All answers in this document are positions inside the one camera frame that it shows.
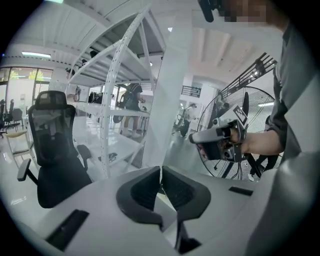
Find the chair armrest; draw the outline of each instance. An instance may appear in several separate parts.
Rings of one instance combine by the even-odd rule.
[[[33,175],[33,173],[30,171],[29,166],[31,163],[31,159],[26,159],[22,162],[22,164],[19,167],[17,179],[19,182],[23,182],[26,180],[26,177],[28,177],[36,184],[38,185],[38,180],[36,177]]]
[[[83,159],[84,169],[88,170],[87,159],[92,157],[89,148],[87,148],[85,145],[78,145],[76,148],[78,149],[78,151]]]
[[[26,159],[20,165],[18,176],[17,176],[19,182],[23,182],[26,180],[30,163],[31,163],[31,159]]]

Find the glass wall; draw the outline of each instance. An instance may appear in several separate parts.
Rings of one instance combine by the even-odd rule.
[[[14,108],[25,113],[37,98],[39,92],[47,91],[53,71],[42,68],[11,67],[0,69],[0,100],[6,108],[14,100]]]

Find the white pillar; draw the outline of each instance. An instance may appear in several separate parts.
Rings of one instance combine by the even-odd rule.
[[[159,72],[150,113],[142,162],[146,166],[162,165],[170,143],[179,108],[184,77],[188,70],[192,42],[192,12],[176,13]]]

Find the black office chair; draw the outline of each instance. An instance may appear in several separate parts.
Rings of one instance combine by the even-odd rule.
[[[4,122],[6,123],[6,129],[5,132],[7,132],[9,127],[15,127],[11,124],[11,122],[14,120],[14,117],[12,116],[12,111],[14,110],[15,106],[15,100],[10,100],[10,107],[9,107],[9,113],[6,113],[4,116]]]
[[[0,101],[0,136],[3,138],[3,134],[5,134],[5,131],[1,131],[5,127],[5,121],[4,121],[4,111],[5,111],[5,100],[2,99]]]
[[[38,180],[29,170],[31,160],[23,161],[18,181],[28,175],[37,184],[38,202],[43,208],[52,208],[86,185],[92,183],[87,174],[87,159],[91,157],[85,145],[77,149],[72,131],[76,110],[67,105],[66,95],[60,91],[42,91],[28,110],[29,125],[34,141],[37,163],[41,166]]]

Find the black slot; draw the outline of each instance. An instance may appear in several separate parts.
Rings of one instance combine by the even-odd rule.
[[[242,195],[245,195],[245,196],[249,196],[249,197],[251,197],[251,195],[253,194],[252,190],[241,188],[241,187],[237,187],[237,186],[230,187],[229,191],[232,191],[232,192],[235,192],[235,193],[238,193],[238,194],[242,194]]]
[[[64,251],[79,228],[83,225],[89,213],[84,210],[74,210],[46,241],[57,249]]]

